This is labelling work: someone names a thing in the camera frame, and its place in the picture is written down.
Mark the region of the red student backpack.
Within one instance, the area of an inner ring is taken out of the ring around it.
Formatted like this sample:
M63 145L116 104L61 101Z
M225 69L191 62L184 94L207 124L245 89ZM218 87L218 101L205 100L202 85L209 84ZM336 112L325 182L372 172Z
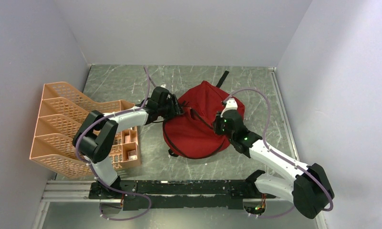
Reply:
M202 159L226 149L230 142L214 132L213 122L223 109L228 93L221 89L229 72L224 71L217 85L207 81L186 91L179 99L182 115L162 125L163 137L170 156Z

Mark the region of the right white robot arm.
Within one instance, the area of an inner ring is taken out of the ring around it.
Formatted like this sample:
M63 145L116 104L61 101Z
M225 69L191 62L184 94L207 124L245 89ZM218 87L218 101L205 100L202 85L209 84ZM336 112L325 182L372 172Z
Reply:
M250 197L256 198L262 193L280 197L308 219L332 207L335 195L322 166L307 165L273 148L262 136L247 129L236 110L218 112L213 127L237 152L266 164L281 176L274 177L264 171L251 175L252 181L246 184Z

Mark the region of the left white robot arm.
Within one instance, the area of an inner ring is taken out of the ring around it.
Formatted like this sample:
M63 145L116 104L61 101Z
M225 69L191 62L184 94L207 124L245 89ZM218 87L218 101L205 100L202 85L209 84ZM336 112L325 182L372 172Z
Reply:
M115 198L120 194L121 180L109 154L116 134L131 127L148 125L159 117L168 121L183 113L177 97L168 89L158 86L150 97L132 108L117 113L91 111L76 132L72 145L77 156L83 156L95 179L102 184L102 193L108 198Z

